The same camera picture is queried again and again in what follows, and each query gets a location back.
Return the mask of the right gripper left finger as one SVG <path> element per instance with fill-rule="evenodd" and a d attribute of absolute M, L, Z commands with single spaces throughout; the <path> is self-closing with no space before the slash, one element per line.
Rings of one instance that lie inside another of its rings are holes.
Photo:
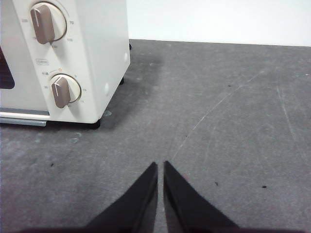
<path fill-rule="evenodd" d="M 128 190 L 84 228 L 85 233 L 151 233 L 154 229 L 158 166 L 152 162 Z"/>

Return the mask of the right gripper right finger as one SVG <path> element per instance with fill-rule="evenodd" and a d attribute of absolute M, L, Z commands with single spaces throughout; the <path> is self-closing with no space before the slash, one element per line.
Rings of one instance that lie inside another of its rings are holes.
<path fill-rule="evenodd" d="M 237 233 L 241 228 L 204 199 L 166 161 L 163 170 L 163 195 L 170 233 Z"/>

